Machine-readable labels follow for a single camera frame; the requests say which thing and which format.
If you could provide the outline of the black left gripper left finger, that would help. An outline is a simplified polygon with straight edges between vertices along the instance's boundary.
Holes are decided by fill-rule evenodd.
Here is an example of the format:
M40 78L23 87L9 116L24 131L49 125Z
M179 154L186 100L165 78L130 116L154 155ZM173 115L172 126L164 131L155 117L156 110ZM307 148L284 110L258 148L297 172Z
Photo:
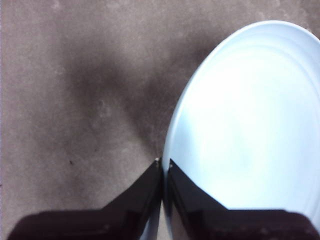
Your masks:
M163 170L157 158L124 192L101 209L43 211L23 217L10 240L155 240Z

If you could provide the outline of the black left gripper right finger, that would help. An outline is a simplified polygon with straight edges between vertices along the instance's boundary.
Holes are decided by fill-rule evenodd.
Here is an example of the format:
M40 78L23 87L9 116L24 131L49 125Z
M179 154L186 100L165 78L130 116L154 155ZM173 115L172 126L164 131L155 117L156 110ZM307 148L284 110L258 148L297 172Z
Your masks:
M173 161L167 172L167 215L174 240L318 240L304 215L285 210L229 210Z

